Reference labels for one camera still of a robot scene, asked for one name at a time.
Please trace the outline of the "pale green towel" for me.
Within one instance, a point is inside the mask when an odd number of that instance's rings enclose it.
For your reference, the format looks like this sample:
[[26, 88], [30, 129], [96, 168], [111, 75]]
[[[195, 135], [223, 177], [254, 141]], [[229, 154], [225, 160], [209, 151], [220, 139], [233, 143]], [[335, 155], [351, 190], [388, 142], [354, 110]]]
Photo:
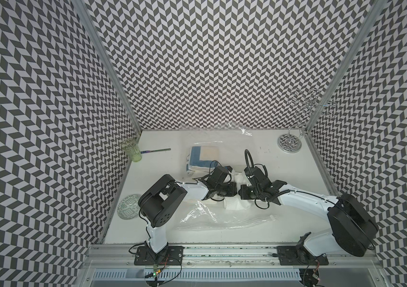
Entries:
[[239, 185], [248, 185], [250, 182], [248, 180], [248, 178], [246, 177], [246, 175], [243, 172], [235, 172], [233, 171], [231, 173], [232, 175], [232, 182], [235, 182]]

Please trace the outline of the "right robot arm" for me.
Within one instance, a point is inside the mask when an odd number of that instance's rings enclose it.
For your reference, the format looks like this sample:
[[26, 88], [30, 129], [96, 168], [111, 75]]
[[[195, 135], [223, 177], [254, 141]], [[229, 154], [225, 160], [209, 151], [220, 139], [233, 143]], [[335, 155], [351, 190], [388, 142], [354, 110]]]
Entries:
[[330, 228], [318, 233], [307, 232], [296, 243], [299, 257], [319, 257], [334, 251], [345, 251], [363, 257], [374, 249], [374, 239], [379, 227], [354, 196], [325, 196], [301, 190], [285, 181], [271, 181], [267, 170], [248, 166], [244, 169], [250, 186], [242, 187], [243, 200], [290, 206], [328, 221]]

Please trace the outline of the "white towel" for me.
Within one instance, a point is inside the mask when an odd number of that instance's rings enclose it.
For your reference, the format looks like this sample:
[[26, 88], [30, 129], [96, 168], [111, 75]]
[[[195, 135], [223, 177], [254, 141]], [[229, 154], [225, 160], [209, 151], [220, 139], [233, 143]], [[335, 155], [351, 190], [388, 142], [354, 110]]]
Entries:
[[239, 196], [225, 197], [223, 203], [226, 210], [232, 211], [248, 210], [252, 206], [249, 200], [242, 200]]

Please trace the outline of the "clear plastic vacuum bag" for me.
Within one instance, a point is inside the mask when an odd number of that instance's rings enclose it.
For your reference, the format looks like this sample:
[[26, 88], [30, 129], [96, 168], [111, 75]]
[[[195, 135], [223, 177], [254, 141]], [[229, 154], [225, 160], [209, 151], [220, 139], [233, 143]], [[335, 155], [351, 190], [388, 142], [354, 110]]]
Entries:
[[[191, 147], [199, 145], [219, 147], [220, 159], [216, 165], [230, 166], [235, 172], [245, 173], [246, 150], [251, 153], [255, 164], [259, 163], [259, 154], [262, 151], [259, 140], [259, 135], [254, 131], [234, 123], [224, 124], [213, 129], [195, 128], [181, 131], [179, 151], [184, 168], [180, 181], [194, 182], [196, 178], [209, 173], [187, 173], [187, 157]], [[239, 191], [241, 185], [236, 184], [236, 186]], [[185, 201], [182, 205], [184, 216], [177, 220], [177, 228], [182, 230], [234, 230], [278, 220], [278, 216], [272, 211], [266, 210], [265, 204], [261, 201], [249, 200], [252, 203], [250, 209], [232, 211], [224, 208], [223, 200], [223, 198], [215, 196], [209, 200]]]

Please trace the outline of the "blue and beige towel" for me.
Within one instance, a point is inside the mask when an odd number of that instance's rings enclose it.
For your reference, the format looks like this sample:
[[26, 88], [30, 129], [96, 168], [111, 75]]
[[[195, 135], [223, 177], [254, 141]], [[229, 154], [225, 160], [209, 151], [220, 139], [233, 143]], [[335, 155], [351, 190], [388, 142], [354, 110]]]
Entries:
[[195, 172], [211, 172], [220, 159], [220, 149], [216, 146], [193, 146], [187, 157], [186, 171], [188, 174]]

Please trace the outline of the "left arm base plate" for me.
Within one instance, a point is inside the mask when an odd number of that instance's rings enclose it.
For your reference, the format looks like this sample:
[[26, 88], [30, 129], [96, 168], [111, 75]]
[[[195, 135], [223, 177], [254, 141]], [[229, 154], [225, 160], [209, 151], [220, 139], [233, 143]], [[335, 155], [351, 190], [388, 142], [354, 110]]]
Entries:
[[183, 261], [184, 246], [166, 246], [158, 253], [149, 246], [140, 246], [136, 250], [135, 265], [181, 265]]

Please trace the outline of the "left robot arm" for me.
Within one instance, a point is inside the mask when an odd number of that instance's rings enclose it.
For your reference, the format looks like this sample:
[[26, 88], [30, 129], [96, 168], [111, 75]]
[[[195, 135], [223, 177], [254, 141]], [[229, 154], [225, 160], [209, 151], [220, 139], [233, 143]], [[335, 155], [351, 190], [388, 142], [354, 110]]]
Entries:
[[215, 196], [226, 198], [237, 194], [230, 166], [216, 165], [194, 182], [178, 182], [170, 174], [159, 178], [139, 199], [139, 215], [146, 221], [148, 247], [154, 254], [168, 246], [166, 223], [183, 201], [209, 200]]

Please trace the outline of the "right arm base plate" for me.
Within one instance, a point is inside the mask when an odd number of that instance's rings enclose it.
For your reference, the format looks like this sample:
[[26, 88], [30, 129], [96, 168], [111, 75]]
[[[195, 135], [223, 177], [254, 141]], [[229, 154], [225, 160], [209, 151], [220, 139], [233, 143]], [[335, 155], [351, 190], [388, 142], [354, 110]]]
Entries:
[[325, 255], [314, 257], [305, 248], [296, 248], [295, 246], [277, 246], [276, 254], [281, 265], [329, 265], [328, 258]]

